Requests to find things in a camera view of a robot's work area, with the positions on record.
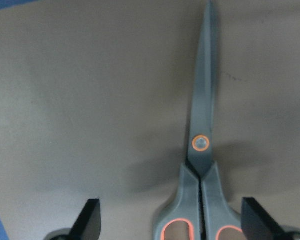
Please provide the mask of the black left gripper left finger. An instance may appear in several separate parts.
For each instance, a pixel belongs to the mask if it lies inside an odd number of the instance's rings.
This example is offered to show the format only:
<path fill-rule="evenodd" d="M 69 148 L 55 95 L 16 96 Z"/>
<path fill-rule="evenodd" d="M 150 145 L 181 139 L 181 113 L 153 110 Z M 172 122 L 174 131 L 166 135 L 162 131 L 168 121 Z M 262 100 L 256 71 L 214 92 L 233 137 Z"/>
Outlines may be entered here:
<path fill-rule="evenodd" d="M 67 235 L 67 240 L 98 240 L 102 229 L 101 203 L 89 199 Z"/>

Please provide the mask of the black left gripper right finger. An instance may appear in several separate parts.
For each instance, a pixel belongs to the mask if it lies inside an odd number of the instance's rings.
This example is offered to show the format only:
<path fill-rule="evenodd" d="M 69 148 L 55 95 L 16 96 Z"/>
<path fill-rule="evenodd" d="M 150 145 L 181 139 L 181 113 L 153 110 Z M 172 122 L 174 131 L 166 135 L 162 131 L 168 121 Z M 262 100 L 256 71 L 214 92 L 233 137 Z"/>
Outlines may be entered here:
<path fill-rule="evenodd" d="M 288 240 L 289 234 L 253 197 L 241 204 L 241 229 L 247 240 Z"/>

